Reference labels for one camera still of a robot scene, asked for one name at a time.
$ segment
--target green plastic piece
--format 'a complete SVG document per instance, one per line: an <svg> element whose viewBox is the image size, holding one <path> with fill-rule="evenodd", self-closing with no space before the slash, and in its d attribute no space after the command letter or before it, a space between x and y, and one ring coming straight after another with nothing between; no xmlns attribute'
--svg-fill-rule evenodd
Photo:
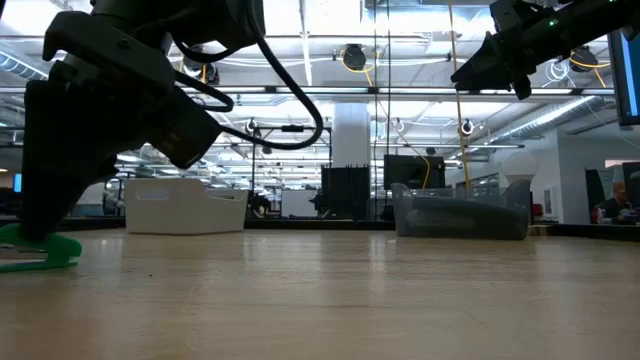
<svg viewBox="0 0 640 360"><path fill-rule="evenodd" d="M82 254L82 245L68 237L51 234L42 242L31 242L20 236L20 225L11 224L0 228L0 244L46 251L44 261L0 265L0 273L60 269L78 265L74 258Z"/></svg>

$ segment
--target black monitor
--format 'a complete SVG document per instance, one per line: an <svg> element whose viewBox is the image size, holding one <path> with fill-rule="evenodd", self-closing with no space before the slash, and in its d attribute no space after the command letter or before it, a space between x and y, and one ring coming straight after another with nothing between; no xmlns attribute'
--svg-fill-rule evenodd
<svg viewBox="0 0 640 360"><path fill-rule="evenodd" d="M431 171L427 179L427 189L446 187L444 179L445 162L440 156L426 156ZM422 189L427 177L427 164L420 156L385 155L384 156L384 188L391 189L391 184L405 184L409 189Z"/></svg>
<svg viewBox="0 0 640 360"><path fill-rule="evenodd" d="M620 125L640 124L640 36L629 42L621 31L609 35L609 51Z"/></svg>

